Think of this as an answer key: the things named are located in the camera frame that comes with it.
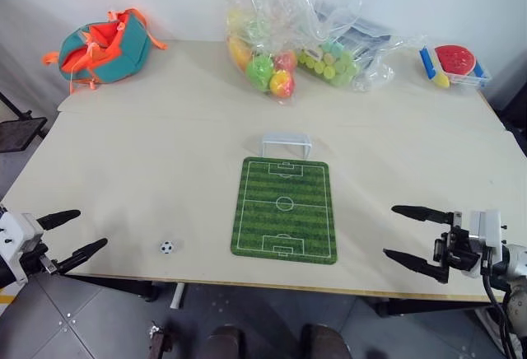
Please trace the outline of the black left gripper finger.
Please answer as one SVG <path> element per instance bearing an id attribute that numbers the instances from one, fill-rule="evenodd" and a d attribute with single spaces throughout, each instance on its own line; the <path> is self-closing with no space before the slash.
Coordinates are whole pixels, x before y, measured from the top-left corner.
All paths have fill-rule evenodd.
<path id="1" fill-rule="evenodd" d="M 77 249 L 72 255 L 62 262 L 56 264 L 57 272 L 65 274 L 89 260 L 96 252 L 104 248 L 108 243 L 106 238 L 99 239 L 93 243 Z"/>
<path id="2" fill-rule="evenodd" d="M 74 218 L 77 218 L 81 215 L 81 211 L 77 209 L 61 211 L 56 213 L 51 213 L 46 216 L 38 218 L 36 221 L 45 231 L 53 230 L 56 227 L 59 227 L 68 221 L 71 221 Z"/>

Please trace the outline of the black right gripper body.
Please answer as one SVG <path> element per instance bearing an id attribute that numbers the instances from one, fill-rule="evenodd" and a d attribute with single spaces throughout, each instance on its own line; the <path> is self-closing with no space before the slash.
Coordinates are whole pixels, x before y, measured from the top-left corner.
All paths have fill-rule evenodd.
<path id="1" fill-rule="evenodd" d="M 480 255 L 470 246 L 469 232 L 461 228 L 460 212 L 445 212 L 441 223 L 450 226 L 450 230 L 435 240 L 433 260 L 439 264 L 436 280 L 448 280 L 450 268 L 470 272 Z"/>

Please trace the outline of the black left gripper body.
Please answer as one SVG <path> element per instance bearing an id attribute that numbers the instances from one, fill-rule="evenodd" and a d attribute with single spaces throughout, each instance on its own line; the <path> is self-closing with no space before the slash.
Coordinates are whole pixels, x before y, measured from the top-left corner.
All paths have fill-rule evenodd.
<path id="1" fill-rule="evenodd" d="M 39 273 L 54 275 L 58 273 L 58 263 L 47 257 L 49 248 L 44 243 L 39 243 L 32 251 L 24 253 L 20 258 L 22 269 L 27 277 Z"/>

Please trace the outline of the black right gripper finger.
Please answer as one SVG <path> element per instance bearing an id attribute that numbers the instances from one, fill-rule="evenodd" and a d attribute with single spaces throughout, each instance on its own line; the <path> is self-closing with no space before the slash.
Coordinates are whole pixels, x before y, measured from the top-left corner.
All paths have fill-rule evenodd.
<path id="1" fill-rule="evenodd" d="M 391 210 L 417 221 L 433 221 L 438 224 L 451 224 L 454 219 L 454 214 L 452 212 L 442 212 L 429 207 L 394 205 Z"/>
<path id="2" fill-rule="evenodd" d="M 441 266 L 429 264 L 425 259 L 412 254 L 399 252 L 392 249 L 383 249 L 384 254 L 393 261 L 401 264 L 405 268 L 422 275 L 432 277 L 439 283 L 447 283 L 449 279 L 449 269 Z"/>

